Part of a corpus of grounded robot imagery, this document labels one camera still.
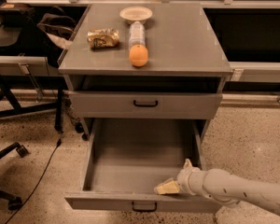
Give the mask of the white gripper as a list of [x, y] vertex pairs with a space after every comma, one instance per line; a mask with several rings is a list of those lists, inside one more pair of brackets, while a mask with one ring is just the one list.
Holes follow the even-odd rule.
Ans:
[[190, 159], [185, 159], [183, 169], [177, 175], [177, 181], [169, 178], [157, 185], [154, 191], [158, 195], [177, 194], [181, 188], [190, 195], [199, 195], [203, 190], [202, 175], [203, 172], [199, 168], [192, 167]]

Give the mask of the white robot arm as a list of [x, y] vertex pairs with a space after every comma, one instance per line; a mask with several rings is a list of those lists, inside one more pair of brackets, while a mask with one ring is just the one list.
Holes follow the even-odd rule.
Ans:
[[167, 179], [154, 191], [159, 195], [199, 195], [228, 207], [244, 201], [280, 216], [280, 185], [249, 180], [222, 169], [204, 171], [194, 167], [189, 159], [176, 179]]

